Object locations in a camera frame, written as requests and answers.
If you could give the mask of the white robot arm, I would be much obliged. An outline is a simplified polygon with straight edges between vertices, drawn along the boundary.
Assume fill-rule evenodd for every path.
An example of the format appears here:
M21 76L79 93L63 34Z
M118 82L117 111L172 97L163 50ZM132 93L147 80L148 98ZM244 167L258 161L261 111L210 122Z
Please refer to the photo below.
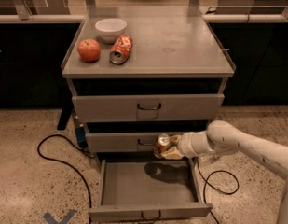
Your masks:
M288 147L244 133L231 124L215 120L205 131L161 134L155 146L166 160L194 158L202 154L228 155L240 151L285 180L277 224L288 224Z

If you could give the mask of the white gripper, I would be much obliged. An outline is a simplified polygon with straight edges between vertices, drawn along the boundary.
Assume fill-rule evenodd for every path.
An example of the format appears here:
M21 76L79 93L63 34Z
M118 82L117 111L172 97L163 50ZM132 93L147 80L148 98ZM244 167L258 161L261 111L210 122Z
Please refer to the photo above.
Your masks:
M178 148L172 147L162 152L161 156L166 160L180 160L183 156L194 158L201 154L214 153L213 145L205 131L176 134L171 136L170 140L173 144L178 144Z

